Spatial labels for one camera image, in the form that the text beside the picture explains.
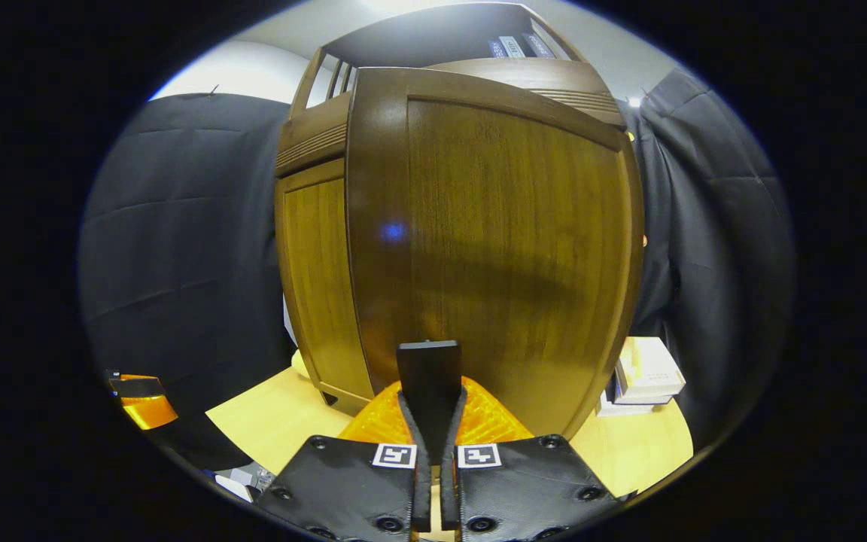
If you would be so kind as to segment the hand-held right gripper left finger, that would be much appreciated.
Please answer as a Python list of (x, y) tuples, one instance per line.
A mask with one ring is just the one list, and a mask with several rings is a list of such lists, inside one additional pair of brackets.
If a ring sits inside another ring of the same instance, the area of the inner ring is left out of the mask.
[(402, 385), (337, 437), (304, 440), (257, 506), (324, 540), (416, 541), (431, 528), (431, 459)]

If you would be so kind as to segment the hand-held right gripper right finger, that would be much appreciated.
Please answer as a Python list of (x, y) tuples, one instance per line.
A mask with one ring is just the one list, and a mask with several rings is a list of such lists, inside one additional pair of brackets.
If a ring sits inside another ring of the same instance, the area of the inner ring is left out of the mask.
[(563, 435), (533, 435), (461, 380), (440, 454), (440, 527), (455, 541), (540, 541), (619, 505)]

